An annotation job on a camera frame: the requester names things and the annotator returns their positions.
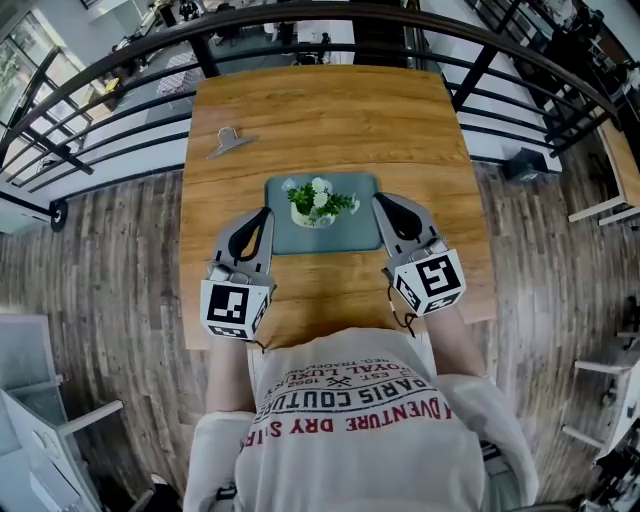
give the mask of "white flower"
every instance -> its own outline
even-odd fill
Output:
[[[353,215],[354,213],[356,213],[358,211],[358,209],[360,208],[360,201],[358,199],[356,199],[353,202],[353,206],[351,207],[351,209],[349,210],[351,212],[351,215]]]
[[[282,190],[288,192],[292,188],[296,188],[296,182],[291,178],[287,178],[286,180],[284,180],[284,182],[282,183]]]
[[[322,178],[313,178],[311,186],[316,194],[318,192],[324,192],[324,189],[326,188],[325,181]]]
[[[329,200],[329,196],[324,192],[320,192],[319,194],[316,194],[314,196],[313,206],[315,206],[316,208],[322,208],[325,204],[327,204],[328,200]]]

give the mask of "wooden floor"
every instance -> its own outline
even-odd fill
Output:
[[[625,297],[638,293],[640,233],[631,223],[576,224],[567,215],[602,199],[585,144],[562,178],[529,188],[476,165],[498,286],[498,319],[474,325],[491,374],[522,421],[541,477],[540,499],[585,492],[594,450],[559,432],[604,427],[603,379],[571,369],[615,347]],[[0,312],[49,315],[71,416],[120,398],[120,418],[80,439],[94,470],[133,495],[159,473],[184,491],[202,413],[206,354],[184,348],[178,299],[181,173],[71,201],[60,235],[0,236]]]

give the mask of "wheel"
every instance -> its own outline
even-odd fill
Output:
[[[54,233],[60,233],[67,223],[69,205],[64,199],[51,203],[51,229]]]

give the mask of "green plant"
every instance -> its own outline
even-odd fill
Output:
[[[355,195],[349,197],[332,193],[322,178],[315,178],[311,183],[299,187],[291,184],[286,190],[289,201],[296,205],[298,212],[309,217],[312,225],[322,217],[338,215],[341,210],[355,213],[360,205]]]

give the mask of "gray placemat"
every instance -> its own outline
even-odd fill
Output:
[[[323,229],[303,228],[291,219],[291,203],[283,190],[286,180],[297,186],[311,183],[313,178],[328,180],[333,192],[351,196],[354,192],[360,208],[354,214],[347,210]],[[378,192],[378,180],[368,172],[320,173],[276,176],[265,184],[265,204],[273,210],[275,228],[273,254],[310,254],[328,252],[377,251],[382,239],[373,216],[371,198]]]

